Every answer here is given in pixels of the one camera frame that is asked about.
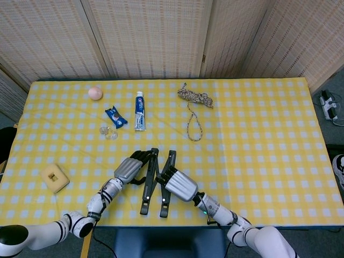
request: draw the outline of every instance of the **blue chair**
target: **blue chair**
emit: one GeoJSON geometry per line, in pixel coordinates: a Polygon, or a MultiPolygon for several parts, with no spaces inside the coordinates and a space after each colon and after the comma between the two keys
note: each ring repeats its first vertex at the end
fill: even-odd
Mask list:
{"type": "Polygon", "coordinates": [[[121,258],[224,257],[226,240],[218,228],[120,228],[114,249],[121,258]]]}

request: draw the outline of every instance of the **pink ball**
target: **pink ball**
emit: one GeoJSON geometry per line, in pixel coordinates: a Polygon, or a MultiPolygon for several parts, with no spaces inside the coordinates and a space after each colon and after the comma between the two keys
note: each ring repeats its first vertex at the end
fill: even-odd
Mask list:
{"type": "Polygon", "coordinates": [[[93,87],[93,88],[89,89],[88,95],[90,96],[91,99],[93,99],[94,101],[97,101],[97,100],[102,98],[103,92],[100,88],[93,87]]]}

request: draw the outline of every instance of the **woven wall panel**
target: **woven wall panel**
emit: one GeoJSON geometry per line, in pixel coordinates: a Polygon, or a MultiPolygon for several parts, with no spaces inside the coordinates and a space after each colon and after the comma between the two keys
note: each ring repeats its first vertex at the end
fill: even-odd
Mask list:
{"type": "Polygon", "coordinates": [[[242,75],[306,77],[314,91],[343,62],[343,0],[278,0],[259,29],[242,75]]]}
{"type": "Polygon", "coordinates": [[[0,76],[0,112],[18,122],[23,113],[27,94],[15,83],[0,76]]]}
{"type": "Polygon", "coordinates": [[[213,2],[202,77],[237,77],[268,3],[269,0],[213,2]]]}
{"type": "Polygon", "coordinates": [[[199,44],[204,46],[200,38],[206,34],[209,3],[89,0],[113,70],[120,78],[198,77],[203,54],[199,44]]]}
{"type": "Polygon", "coordinates": [[[72,1],[2,1],[0,56],[27,82],[104,77],[72,1]]]}

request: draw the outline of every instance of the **rope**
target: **rope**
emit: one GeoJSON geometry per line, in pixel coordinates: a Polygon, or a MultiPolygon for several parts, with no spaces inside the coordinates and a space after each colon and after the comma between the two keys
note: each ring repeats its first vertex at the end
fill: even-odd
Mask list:
{"type": "Polygon", "coordinates": [[[191,141],[199,141],[200,139],[202,139],[203,136],[203,129],[202,126],[200,125],[200,122],[198,121],[198,117],[196,115],[196,113],[194,113],[191,109],[190,109],[190,102],[195,102],[195,103],[201,103],[204,104],[205,106],[209,107],[209,108],[213,108],[213,100],[212,98],[208,97],[207,93],[195,93],[191,90],[187,90],[185,89],[185,87],[187,86],[186,83],[184,83],[183,87],[177,91],[178,96],[180,96],[182,99],[185,99],[186,101],[188,101],[188,109],[191,112],[191,116],[190,119],[188,121],[188,126],[187,126],[187,134],[188,134],[188,138],[191,141]],[[190,136],[189,134],[189,125],[190,122],[192,120],[192,118],[195,117],[196,118],[196,122],[199,126],[199,130],[200,130],[200,137],[197,139],[194,139],[190,136]]]}

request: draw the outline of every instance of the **shoe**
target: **shoe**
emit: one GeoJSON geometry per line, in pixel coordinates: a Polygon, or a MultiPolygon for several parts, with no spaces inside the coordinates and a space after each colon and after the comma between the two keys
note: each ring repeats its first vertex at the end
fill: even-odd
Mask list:
{"type": "Polygon", "coordinates": [[[340,185],[344,189],[344,154],[337,155],[333,158],[332,168],[339,179],[340,185]]]}

